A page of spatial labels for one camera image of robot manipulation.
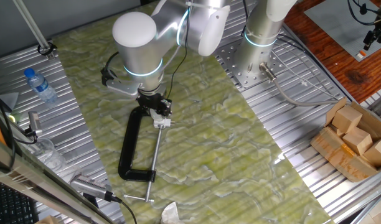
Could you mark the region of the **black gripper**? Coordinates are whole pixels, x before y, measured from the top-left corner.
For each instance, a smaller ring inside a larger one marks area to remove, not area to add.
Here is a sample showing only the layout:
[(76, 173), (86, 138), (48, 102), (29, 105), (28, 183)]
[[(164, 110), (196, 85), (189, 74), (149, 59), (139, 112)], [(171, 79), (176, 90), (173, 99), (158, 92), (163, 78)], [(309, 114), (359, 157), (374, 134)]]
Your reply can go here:
[(151, 115), (151, 110), (155, 110), (163, 117), (168, 117), (172, 113), (172, 100), (165, 98), (160, 93), (156, 93), (155, 95), (144, 95), (140, 93), (136, 101), (148, 116)]

